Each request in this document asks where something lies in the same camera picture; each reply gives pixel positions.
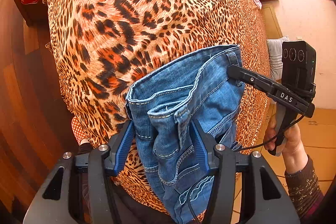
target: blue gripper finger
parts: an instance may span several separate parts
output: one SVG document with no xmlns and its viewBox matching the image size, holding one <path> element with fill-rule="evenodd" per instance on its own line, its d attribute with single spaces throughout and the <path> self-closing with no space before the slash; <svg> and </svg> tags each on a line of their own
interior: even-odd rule
<svg viewBox="0 0 336 224">
<path fill-rule="evenodd" d="M 117 176 L 124 169 L 128 152 L 135 137 L 133 121 L 127 120 L 119 134 L 113 135 L 108 145 L 110 146 L 110 156 L 106 158 L 105 165 L 108 166 L 110 176 Z"/>
<path fill-rule="evenodd" d="M 206 175 L 214 175 L 219 166 L 219 159 L 215 156 L 213 150 L 217 144 L 215 138 L 210 134 L 204 133 L 198 120 L 191 121 L 189 133 L 200 168 Z"/>
</svg>

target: patterned sleeve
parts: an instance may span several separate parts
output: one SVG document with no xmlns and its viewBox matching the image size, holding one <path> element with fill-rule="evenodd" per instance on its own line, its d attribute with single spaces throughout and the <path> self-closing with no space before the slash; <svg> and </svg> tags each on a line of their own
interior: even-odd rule
<svg viewBox="0 0 336 224">
<path fill-rule="evenodd" d="M 315 174 L 313 161 L 308 156 L 305 168 L 292 175 L 285 172 L 288 193 L 301 223 L 305 223 L 323 199 L 319 181 Z"/>
</svg>

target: leopard print blanket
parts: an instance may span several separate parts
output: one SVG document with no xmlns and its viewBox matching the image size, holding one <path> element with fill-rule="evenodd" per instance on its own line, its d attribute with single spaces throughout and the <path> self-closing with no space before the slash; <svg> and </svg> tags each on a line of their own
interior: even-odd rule
<svg viewBox="0 0 336 224">
<path fill-rule="evenodd" d="M 62 96 L 94 147 L 127 119 L 134 81 L 203 47 L 239 44 L 245 68 L 269 75 L 265 27 L 253 0 L 44 0 Z M 252 145 L 268 107 L 246 85 L 237 140 Z M 136 145 L 113 178 L 138 202 L 166 212 L 152 192 Z"/>
</svg>

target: human hand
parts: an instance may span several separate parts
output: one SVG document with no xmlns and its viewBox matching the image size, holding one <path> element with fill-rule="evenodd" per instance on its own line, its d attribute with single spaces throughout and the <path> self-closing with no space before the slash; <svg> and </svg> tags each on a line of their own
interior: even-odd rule
<svg viewBox="0 0 336 224">
<path fill-rule="evenodd" d="M 277 125 L 277 121 L 275 115 L 269 119 L 267 129 L 265 131 L 264 142 L 268 141 L 270 138 L 276 135 L 275 127 Z M 285 147 L 282 150 L 283 161 L 286 166 L 286 171 L 288 174 L 294 174 L 300 170 L 302 170 L 307 162 L 308 156 L 305 152 L 305 148 L 301 141 L 301 134 L 298 124 L 296 123 L 289 129 L 287 129 L 284 133 L 287 142 Z M 270 141 L 265 144 L 264 147 L 266 150 L 275 149 L 275 140 Z"/>
<path fill-rule="evenodd" d="M 277 125 L 276 117 L 273 115 L 268 122 L 267 129 L 265 131 L 264 142 L 268 141 L 270 138 L 276 135 L 275 127 Z M 285 137 L 287 139 L 286 145 L 282 150 L 282 153 L 293 154 L 295 153 L 302 145 L 301 134 L 298 124 L 296 123 L 289 129 L 285 131 Z M 274 150 L 276 138 L 269 143 L 265 144 L 264 147 L 266 150 Z"/>
</svg>

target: camera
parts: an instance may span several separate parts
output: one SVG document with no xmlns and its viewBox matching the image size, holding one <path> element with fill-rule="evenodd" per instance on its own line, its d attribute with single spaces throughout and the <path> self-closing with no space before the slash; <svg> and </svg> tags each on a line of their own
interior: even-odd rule
<svg viewBox="0 0 336 224">
<path fill-rule="evenodd" d="M 316 87 L 314 48 L 305 41 L 283 42 L 282 63 L 282 85 L 304 98 L 313 98 Z"/>
</svg>

